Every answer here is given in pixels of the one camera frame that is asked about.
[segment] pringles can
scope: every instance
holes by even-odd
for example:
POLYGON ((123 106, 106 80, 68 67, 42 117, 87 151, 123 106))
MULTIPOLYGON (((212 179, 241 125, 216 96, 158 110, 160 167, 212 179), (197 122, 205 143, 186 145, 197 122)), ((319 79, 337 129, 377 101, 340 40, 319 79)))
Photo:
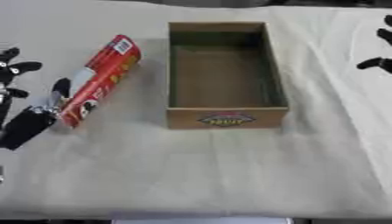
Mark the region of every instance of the pringles can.
POLYGON ((137 45, 127 36, 117 35, 71 80, 70 98, 59 119, 76 127, 141 58, 137 45))

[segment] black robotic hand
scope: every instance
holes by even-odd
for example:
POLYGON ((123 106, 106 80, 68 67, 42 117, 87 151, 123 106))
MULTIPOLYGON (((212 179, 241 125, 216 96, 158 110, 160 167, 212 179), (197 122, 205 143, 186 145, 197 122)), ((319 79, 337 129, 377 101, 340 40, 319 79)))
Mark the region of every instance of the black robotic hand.
MULTIPOLYGON (((392 16, 387 15, 384 19, 386 25, 392 27, 392 16)), ((386 29, 379 29, 377 31, 377 36, 381 39, 384 39, 392 46, 392 31, 386 29)), ((383 59, 383 58, 374 58, 368 59, 357 66, 359 69, 367 69, 370 67, 380 67, 384 69, 386 72, 392 74, 392 59, 383 59)))
POLYGON ((69 97, 71 81, 57 80, 50 95, 37 105, 25 108, 3 128, 0 147, 15 150, 42 131, 54 125, 62 104, 69 97))
POLYGON ((29 96, 24 90, 8 87, 16 76, 30 71, 37 71, 42 64, 35 61, 21 62, 10 65, 10 61, 19 55, 20 51, 14 47, 0 53, 0 128, 3 127, 12 98, 26 98, 29 96))

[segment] white tablecloth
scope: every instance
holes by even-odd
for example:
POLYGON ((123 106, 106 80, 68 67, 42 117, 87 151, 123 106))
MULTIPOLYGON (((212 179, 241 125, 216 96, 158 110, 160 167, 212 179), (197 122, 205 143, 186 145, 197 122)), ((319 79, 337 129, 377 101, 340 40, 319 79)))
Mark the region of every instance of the white tablecloth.
POLYGON ((0 150, 0 214, 392 217, 392 76, 355 68, 392 57, 375 35, 389 12, 1 1, 0 46, 44 63, 17 79, 31 97, 17 100, 13 115, 118 33, 136 41, 143 60, 72 134, 48 130, 0 150), (283 127, 168 130, 170 21, 267 22, 290 101, 283 127))

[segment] open cardboard box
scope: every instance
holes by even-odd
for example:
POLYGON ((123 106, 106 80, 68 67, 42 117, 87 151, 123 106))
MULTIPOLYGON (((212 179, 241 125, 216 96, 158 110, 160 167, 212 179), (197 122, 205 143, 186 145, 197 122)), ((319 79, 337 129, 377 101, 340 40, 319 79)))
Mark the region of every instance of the open cardboard box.
POLYGON ((288 111, 264 23, 170 23, 171 129, 273 128, 288 111))

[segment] cartoon face logo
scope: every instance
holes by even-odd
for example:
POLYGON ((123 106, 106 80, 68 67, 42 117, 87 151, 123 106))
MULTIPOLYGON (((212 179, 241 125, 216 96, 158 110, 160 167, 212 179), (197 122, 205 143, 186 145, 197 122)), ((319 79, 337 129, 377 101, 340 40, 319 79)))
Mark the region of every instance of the cartoon face logo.
POLYGON ((242 125, 244 123, 251 123, 256 119, 250 115, 244 115, 239 112, 220 112, 208 115, 199 119, 199 122, 206 123, 222 128, 242 125))
POLYGON ((98 101, 96 100, 88 100, 83 103, 83 106, 80 107, 80 116, 84 119, 96 106, 98 105, 98 101))

